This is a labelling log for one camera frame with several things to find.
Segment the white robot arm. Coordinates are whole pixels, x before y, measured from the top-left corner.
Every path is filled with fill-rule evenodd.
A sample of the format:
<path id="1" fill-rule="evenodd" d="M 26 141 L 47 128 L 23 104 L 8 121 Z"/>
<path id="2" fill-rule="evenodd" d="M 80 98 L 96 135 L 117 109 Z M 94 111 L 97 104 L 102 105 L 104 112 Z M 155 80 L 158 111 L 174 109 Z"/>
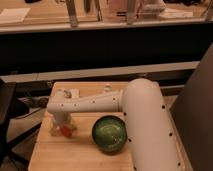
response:
<path id="1" fill-rule="evenodd" d="M 57 124 L 71 113 L 122 112 L 136 171 L 182 171 L 176 135 L 159 84 L 139 78 L 123 89 L 67 98 L 58 90 L 47 105 Z"/>

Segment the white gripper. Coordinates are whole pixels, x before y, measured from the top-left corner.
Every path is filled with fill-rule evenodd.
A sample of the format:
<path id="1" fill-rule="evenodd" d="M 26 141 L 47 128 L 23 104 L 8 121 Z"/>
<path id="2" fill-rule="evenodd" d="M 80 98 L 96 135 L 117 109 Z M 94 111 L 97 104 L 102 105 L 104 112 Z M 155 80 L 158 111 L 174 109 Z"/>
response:
<path id="1" fill-rule="evenodd" d="M 56 113 L 53 115 L 53 122 L 56 125 L 53 125 L 49 131 L 51 136 L 59 136 L 60 130 L 58 126 L 65 126 L 67 125 L 67 128 L 70 131 L 75 131 L 77 129 L 77 126 L 75 123 L 71 122 L 71 116 L 68 113 Z"/>

